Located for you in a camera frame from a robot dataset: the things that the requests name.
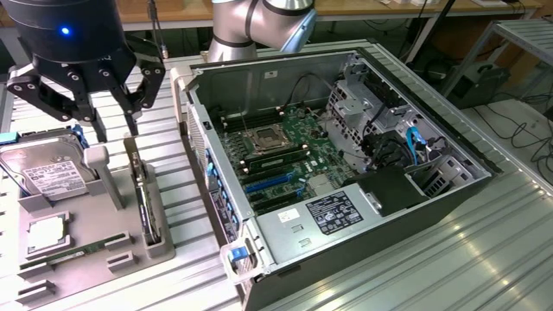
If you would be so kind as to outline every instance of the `cpu chip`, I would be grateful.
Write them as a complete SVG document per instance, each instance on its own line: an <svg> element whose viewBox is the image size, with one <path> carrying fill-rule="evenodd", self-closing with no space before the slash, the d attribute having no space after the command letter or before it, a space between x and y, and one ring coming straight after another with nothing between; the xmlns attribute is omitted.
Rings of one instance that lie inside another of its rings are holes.
<svg viewBox="0 0 553 311"><path fill-rule="evenodd" d="M247 136L252 141L256 154L288 146L291 143L282 126L278 124L250 130Z"/></svg>

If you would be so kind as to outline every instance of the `wooden table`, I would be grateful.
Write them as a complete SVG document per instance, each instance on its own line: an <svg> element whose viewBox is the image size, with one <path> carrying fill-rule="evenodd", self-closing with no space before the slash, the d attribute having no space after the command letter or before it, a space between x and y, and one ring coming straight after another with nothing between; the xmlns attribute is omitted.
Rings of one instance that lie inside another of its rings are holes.
<svg viewBox="0 0 553 311"><path fill-rule="evenodd" d="M543 6L536 0L522 0L526 5L526 14L523 18L530 18L536 10ZM160 12L159 19L163 29L183 29L196 27L211 27L214 25L214 6L211 0L184 0L184 10L175 12ZM423 29L419 40L415 43L408 61L419 53L419 49L430 30L436 23L438 16L444 8L447 0L442 0L438 5L426 7L422 17L428 17L430 21ZM316 9L319 13L318 21L348 21L367 19L404 19L416 18L422 7L396 2L384 5L378 0L318 0ZM478 5L472 0L458 0L448 16L475 16L475 15L499 15L499 14L522 14L514 12L512 6L486 8ZM147 9L143 14L122 14L124 30L147 30L151 29L151 21L147 15ZM0 39L7 46L14 61L18 64L29 63L22 44L18 40L18 31L14 28L11 20L5 9L0 8Z"/></svg>

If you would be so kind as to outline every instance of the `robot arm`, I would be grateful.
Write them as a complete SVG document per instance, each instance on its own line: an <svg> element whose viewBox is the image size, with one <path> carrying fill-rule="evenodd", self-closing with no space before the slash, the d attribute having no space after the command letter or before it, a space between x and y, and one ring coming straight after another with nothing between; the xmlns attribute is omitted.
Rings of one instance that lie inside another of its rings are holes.
<svg viewBox="0 0 553 311"><path fill-rule="evenodd" d="M314 0L212 0L210 62L256 57L255 41L299 52L316 23Z"/></svg>
<svg viewBox="0 0 553 311"><path fill-rule="evenodd" d="M115 0L0 0L26 45L33 64L13 68L9 90L61 121L76 119L107 141L106 127L90 94L110 91L122 106L132 135L136 119L151 108L166 75L162 58L135 53L124 39ZM316 22L314 0L214 0L210 61L256 57L255 41L298 52ZM134 93L126 80L138 65L143 81ZM49 78L72 98L43 83Z"/></svg>
<svg viewBox="0 0 553 311"><path fill-rule="evenodd" d="M33 64L13 68L9 90L61 121L92 126L100 142L106 128L90 94L110 91L123 108L131 134L138 135L142 108L151 108L166 75L162 59L135 53L124 39L115 0L0 0L33 53ZM126 80L140 67L134 93ZM42 82L70 89L69 98Z"/></svg>

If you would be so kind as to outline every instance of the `power supply label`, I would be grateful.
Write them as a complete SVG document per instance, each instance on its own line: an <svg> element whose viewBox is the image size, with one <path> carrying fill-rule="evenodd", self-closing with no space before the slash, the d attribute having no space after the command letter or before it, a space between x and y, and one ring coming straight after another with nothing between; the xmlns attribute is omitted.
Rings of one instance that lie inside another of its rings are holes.
<svg viewBox="0 0 553 311"><path fill-rule="evenodd" d="M307 207L326 235L334 234L363 220L344 191L307 203Z"/></svg>

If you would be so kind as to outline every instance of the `blue pcie slot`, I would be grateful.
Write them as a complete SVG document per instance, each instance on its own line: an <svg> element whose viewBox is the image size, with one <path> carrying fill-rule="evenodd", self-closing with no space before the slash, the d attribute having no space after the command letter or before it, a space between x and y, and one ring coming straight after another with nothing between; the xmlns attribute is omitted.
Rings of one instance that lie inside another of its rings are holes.
<svg viewBox="0 0 553 311"><path fill-rule="evenodd" d="M267 189L272 186L280 185L282 183L288 183L292 179L292 176L294 176L294 172L280 177L276 177L274 179L270 179L268 181L264 181L263 183L259 183L254 186L248 186L246 187L246 193L252 193L255 191Z"/></svg>

